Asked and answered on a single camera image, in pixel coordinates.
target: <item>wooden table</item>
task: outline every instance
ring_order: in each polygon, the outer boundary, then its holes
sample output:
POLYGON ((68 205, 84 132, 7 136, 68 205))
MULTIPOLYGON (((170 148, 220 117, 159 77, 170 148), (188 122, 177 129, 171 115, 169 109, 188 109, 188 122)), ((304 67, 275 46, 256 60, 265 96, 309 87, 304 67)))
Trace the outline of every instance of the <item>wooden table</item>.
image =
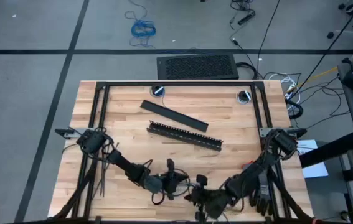
MULTIPOLYGON (((264 81, 271 120, 274 127, 290 126, 288 113, 279 81, 264 81)), ((82 81, 72 113, 70 126, 86 128, 92 108, 96 81, 82 81)), ((241 165, 255 160, 260 152, 258 128, 253 103, 242 105, 236 95, 245 86, 167 86, 164 98, 155 98, 149 93, 149 86, 112 86, 108 100, 105 127, 108 134, 120 145, 118 149, 123 156, 134 163, 144 163, 153 159, 151 173, 167 171, 166 159, 172 158, 177 168, 185 170, 195 182, 197 174, 208 177, 208 189, 219 187, 227 178, 241 173, 241 165), (192 129, 160 115, 140 108, 143 100, 186 114, 209 123, 206 133, 192 129), (175 126, 192 132, 201 133, 224 141, 222 151, 216 152, 191 144, 148 133, 149 120, 175 126)), ((103 96, 99 98, 97 113, 103 96)), ((262 120, 263 105, 258 94, 262 120)), ((66 142, 74 144, 76 139, 66 142)), ((78 146, 67 149, 60 164, 59 175, 55 185, 49 216, 55 215, 67 202, 77 185, 82 153, 78 146)), ((304 181, 299 157, 295 154, 290 160, 282 162, 287 190, 298 205, 313 216, 308 191, 304 181)), ((100 178, 100 165, 96 183, 100 178)), ((278 210, 283 217, 280 195, 278 210)), ((80 214, 85 204, 82 196, 80 214)), ((229 220, 258 221, 263 217, 249 206, 245 198, 245 208, 240 212, 241 202, 225 211, 229 220)), ((95 195, 92 202, 90 218, 100 215, 103 220, 194 220, 197 210, 183 197, 173 201, 165 199, 160 206, 151 203, 151 193, 130 182, 117 166, 110 166, 106 173, 105 197, 95 195)))

